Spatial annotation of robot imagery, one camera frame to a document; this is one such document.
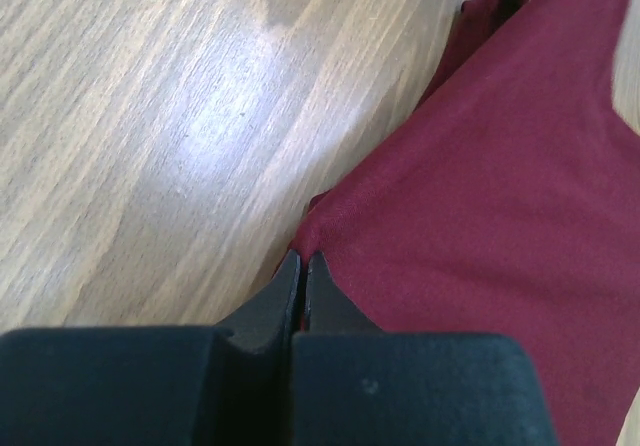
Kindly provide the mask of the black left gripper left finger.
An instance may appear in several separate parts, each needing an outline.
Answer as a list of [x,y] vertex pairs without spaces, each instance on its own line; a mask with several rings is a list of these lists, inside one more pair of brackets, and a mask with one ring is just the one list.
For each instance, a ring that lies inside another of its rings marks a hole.
[[1,337],[5,445],[275,445],[299,256],[214,325],[28,328]]

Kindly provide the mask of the maroon t shirt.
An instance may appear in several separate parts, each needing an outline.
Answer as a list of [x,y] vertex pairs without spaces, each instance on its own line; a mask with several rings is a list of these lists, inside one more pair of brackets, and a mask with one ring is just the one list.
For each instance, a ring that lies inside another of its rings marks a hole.
[[387,331],[532,357],[564,445],[612,445],[639,387],[639,138],[612,104],[630,0],[470,0],[408,120],[291,246]]

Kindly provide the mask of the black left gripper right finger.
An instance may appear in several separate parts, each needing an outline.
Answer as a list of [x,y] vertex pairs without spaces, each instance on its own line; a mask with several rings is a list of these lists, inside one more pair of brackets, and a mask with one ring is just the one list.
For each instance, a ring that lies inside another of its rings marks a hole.
[[536,371],[513,340],[385,333],[335,284],[321,254],[292,341],[296,445],[551,445]]

